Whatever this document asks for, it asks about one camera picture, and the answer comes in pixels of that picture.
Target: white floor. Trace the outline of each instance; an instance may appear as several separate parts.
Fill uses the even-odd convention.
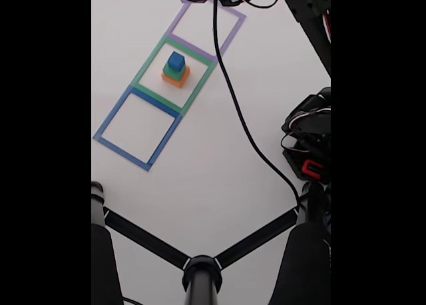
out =
[[[181,6],[180,0],[92,0],[91,136]],[[281,126],[330,78],[284,1],[269,10],[237,10],[247,18],[224,55],[228,74],[258,146],[301,189],[282,156]],[[187,27],[194,36],[197,27]],[[124,126],[132,119],[122,118]],[[159,129],[166,125],[150,121]],[[121,132],[111,130],[109,137],[129,142]],[[132,146],[139,144],[137,131],[131,135]],[[219,67],[149,172],[91,142],[92,180],[104,186],[106,205],[190,256],[215,256],[296,205],[288,185],[250,146]],[[141,143],[141,155],[148,149]],[[268,303],[287,235],[223,271],[220,304]],[[115,232],[112,239],[126,297],[144,305],[183,304],[181,271]]]

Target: white surface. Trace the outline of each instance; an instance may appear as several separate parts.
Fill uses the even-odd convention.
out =
[[[130,94],[102,136],[147,163],[173,121],[174,117]]]
[[[173,51],[183,55],[185,64],[190,68],[189,77],[180,89],[163,81],[161,77],[162,68],[167,63]],[[140,78],[139,83],[182,108],[206,70],[207,65],[204,63],[165,43],[154,60],[152,60],[149,68],[146,69],[146,72]]]
[[[91,136],[181,6],[180,0],[92,0]],[[303,182],[282,155],[281,125],[306,96],[329,86],[330,78],[285,2],[269,10],[246,5],[237,10],[247,18],[224,55],[228,74],[258,146],[301,191]],[[211,28],[211,19],[200,21]],[[215,256],[296,205],[288,185],[250,146],[219,67],[149,172],[94,140],[91,144],[91,176],[104,186],[106,205],[190,256]],[[113,239],[116,253],[127,253],[128,246]],[[267,255],[250,258],[251,262],[243,259],[226,269],[220,304],[267,304],[285,243],[283,238]],[[182,304],[171,296],[180,288],[170,274],[175,269],[158,265],[163,281],[145,288],[149,272],[142,269],[157,266],[156,256],[132,253],[118,264],[122,289],[144,305]],[[251,274],[256,262],[268,269],[270,279]],[[237,272],[226,276],[233,270]],[[256,288],[233,288],[254,282]],[[157,284],[170,298],[159,295],[153,288]]]
[[[210,2],[206,2],[205,4],[191,4],[172,33],[207,53],[216,55],[213,43],[212,20],[213,4]],[[221,8],[218,9],[218,24],[220,24],[218,38],[220,47],[237,21],[237,16]]]

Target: black bar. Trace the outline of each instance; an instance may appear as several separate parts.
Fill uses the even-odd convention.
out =
[[[109,210],[105,218],[105,224],[181,270],[183,270],[186,261],[189,259],[189,256],[129,222],[112,210]]]
[[[261,247],[263,244],[277,237],[282,232],[292,227],[296,223],[296,220],[297,215],[294,210],[291,209],[261,229],[229,247],[227,250],[216,256],[222,269],[224,270],[237,260],[245,257],[245,255],[253,252],[258,247]]]
[[[92,224],[91,305],[122,305],[120,281],[109,231]]]
[[[302,21],[300,25],[331,77],[331,44],[325,33],[322,16]]]

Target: purple square outline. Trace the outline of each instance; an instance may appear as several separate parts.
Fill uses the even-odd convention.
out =
[[[193,51],[197,52],[198,54],[202,55],[203,57],[205,57],[206,59],[211,60],[212,62],[217,63],[218,59],[215,55],[211,55],[210,53],[207,53],[206,51],[200,49],[199,47],[196,47],[195,45],[193,45],[192,43],[189,43],[188,41],[182,39],[181,37],[176,36],[175,34],[173,34],[173,30],[174,28],[177,26],[177,24],[179,23],[179,21],[181,20],[181,18],[184,16],[185,12],[187,12],[189,6],[191,5],[191,3],[184,3],[182,8],[180,9],[180,11],[178,12],[177,16],[175,16],[173,22],[171,22],[171,24],[169,25],[169,27],[167,28],[165,35],[167,37],[170,37],[171,39],[175,40],[176,42],[184,45],[185,47],[188,47],[189,49],[192,49]],[[220,8],[237,16],[238,20],[234,25],[234,28],[230,31],[230,33],[228,34],[228,37],[226,38],[226,40],[224,41],[224,43],[222,44],[222,46],[220,47],[220,54],[224,54],[226,49],[229,47],[229,45],[231,44],[232,40],[234,39],[234,37],[236,36],[237,32],[240,30],[240,27],[242,26],[242,23],[244,22],[244,20],[246,19],[246,16],[244,14],[242,14],[241,12],[236,11],[235,9],[231,8],[231,7],[223,7],[220,5]]]

